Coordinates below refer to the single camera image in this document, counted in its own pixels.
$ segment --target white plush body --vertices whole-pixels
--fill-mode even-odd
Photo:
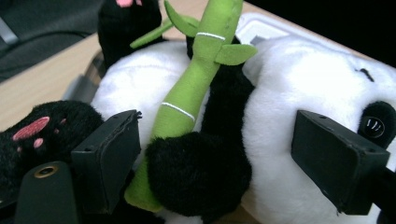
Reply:
[[[385,101],[396,107],[396,71],[296,37],[267,40],[258,50],[244,67],[256,89],[244,117],[243,140],[253,177],[242,205],[263,224],[375,224],[376,207],[368,217],[337,214],[335,206],[292,160],[290,145],[298,109],[326,115],[356,131],[368,104]],[[109,69],[92,105],[105,119],[128,109],[141,111],[139,134],[144,151],[160,103],[189,62],[184,42],[142,49]],[[370,72],[374,83],[355,71],[361,68]],[[393,144],[389,150],[389,168],[394,170]],[[160,215],[168,224],[202,222],[167,211]]]
[[[265,224],[375,224],[370,216],[337,214],[290,155],[296,111],[309,110],[356,132],[370,103],[396,108],[396,70],[295,37],[261,42],[245,65],[256,87],[245,111],[244,144],[253,176],[242,205]],[[362,72],[365,68],[375,82]],[[395,146],[389,168],[395,170]]]

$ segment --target panda head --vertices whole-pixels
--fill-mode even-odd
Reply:
[[[243,206],[262,223],[376,223],[338,214],[290,155],[298,110],[335,120],[386,148],[394,171],[396,70],[295,36],[261,42],[245,75],[255,86],[244,117],[244,145],[253,176]],[[385,129],[370,133],[368,118]]]

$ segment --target white stitched line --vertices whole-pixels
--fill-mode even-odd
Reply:
[[[163,102],[162,105],[167,105],[167,106],[169,106],[169,107],[174,108],[175,110],[177,110],[178,112],[181,112],[182,114],[186,115],[187,117],[189,117],[190,119],[192,119],[192,121],[195,122],[195,117],[194,117],[193,115],[189,114],[187,111],[185,111],[185,110],[183,110],[183,109],[181,109],[181,108],[179,108],[179,107],[177,107],[177,106],[175,106],[175,105],[171,105],[171,104],[169,104],[169,103],[166,103],[166,102]]]
[[[215,38],[220,39],[220,40],[225,40],[224,36],[214,35],[214,34],[210,34],[210,33],[199,32],[199,33],[197,33],[197,35],[206,35],[206,36],[215,37]]]

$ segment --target wooden table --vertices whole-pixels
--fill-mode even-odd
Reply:
[[[178,12],[201,18],[207,0],[169,0]],[[259,12],[291,24],[267,11],[245,3],[243,12]],[[165,34],[168,38],[184,38],[176,29]],[[61,51],[43,63],[0,84],[0,132],[24,118],[35,105],[60,100],[70,83],[85,73],[93,56],[100,51],[97,35]],[[218,223],[257,223],[242,208]]]

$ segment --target dark background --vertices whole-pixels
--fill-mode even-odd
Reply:
[[[0,82],[95,33],[102,1],[0,0],[0,17],[20,38],[12,47],[0,38]],[[394,0],[247,1],[396,67]]]

